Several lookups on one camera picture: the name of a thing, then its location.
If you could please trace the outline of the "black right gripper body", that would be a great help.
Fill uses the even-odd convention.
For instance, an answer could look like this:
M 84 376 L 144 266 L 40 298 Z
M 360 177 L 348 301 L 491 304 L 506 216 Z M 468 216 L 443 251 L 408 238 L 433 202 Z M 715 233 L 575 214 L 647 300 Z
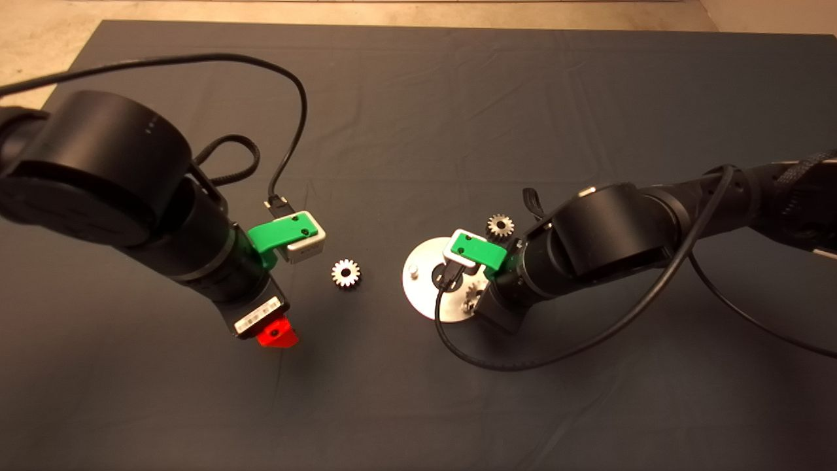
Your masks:
M 489 283 L 473 310 L 479 319 L 508 334 L 517 333 L 529 310 L 545 301 L 527 273 L 525 254 L 514 251 L 500 269 L 487 275 Z

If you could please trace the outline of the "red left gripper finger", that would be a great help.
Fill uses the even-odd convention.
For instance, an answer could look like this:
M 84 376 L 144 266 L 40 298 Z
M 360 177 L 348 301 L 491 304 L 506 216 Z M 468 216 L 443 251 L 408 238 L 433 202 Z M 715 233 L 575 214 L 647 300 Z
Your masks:
M 299 338 L 287 317 L 272 320 L 255 337 L 262 347 L 287 349 L 295 346 Z

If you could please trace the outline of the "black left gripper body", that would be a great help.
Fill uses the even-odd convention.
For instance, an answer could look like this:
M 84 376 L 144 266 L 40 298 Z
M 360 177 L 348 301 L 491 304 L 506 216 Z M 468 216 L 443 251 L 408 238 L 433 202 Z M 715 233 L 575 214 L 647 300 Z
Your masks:
M 290 309 L 289 299 L 241 228 L 231 230 L 218 265 L 186 280 L 185 286 L 209 299 L 240 340 L 253 339 Z

